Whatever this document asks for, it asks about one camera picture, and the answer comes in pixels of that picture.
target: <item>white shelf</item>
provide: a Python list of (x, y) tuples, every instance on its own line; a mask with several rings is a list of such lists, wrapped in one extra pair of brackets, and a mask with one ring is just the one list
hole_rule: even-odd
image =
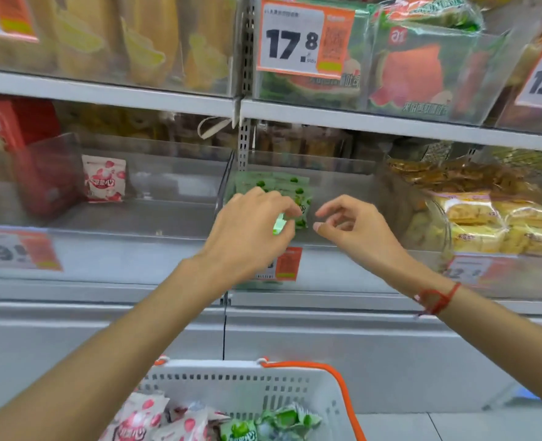
[(236, 120), (238, 100), (0, 71), (0, 94), (178, 111)]
[(301, 123), (542, 151), (542, 135), (539, 134), (392, 118), (351, 111), (324, 110), (282, 103), (261, 102), (252, 99), (244, 99), (241, 102), (240, 120), (243, 119), (274, 120), (277, 122)]

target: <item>person's right hand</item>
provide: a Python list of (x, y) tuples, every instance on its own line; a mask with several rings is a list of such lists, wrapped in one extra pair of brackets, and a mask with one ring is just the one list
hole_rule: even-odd
[(401, 246), (372, 204), (342, 195), (320, 207), (316, 216), (326, 219), (314, 223), (318, 234), (403, 294), (413, 296), (416, 281), (431, 273)]

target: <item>a1 logo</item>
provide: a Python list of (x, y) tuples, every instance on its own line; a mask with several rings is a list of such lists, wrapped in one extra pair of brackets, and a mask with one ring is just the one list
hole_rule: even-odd
[(392, 28), (389, 33), (389, 44), (404, 44), (406, 42), (407, 34), (408, 30), (406, 28), (401, 28), (399, 26)]

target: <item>white floor tile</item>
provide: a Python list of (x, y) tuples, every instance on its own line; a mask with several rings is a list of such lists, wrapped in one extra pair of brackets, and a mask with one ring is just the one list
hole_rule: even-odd
[(542, 441), (542, 408), (430, 416), (443, 441)]
[(440, 441), (426, 413), (357, 415), (370, 441)]

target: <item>shopping basket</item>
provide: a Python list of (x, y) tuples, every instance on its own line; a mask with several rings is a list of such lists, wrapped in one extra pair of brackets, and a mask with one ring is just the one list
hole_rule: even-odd
[(325, 364), (161, 358), (139, 389), (160, 390), (174, 406), (199, 401), (242, 420), (298, 402), (322, 417), (310, 440), (366, 441), (346, 384)]

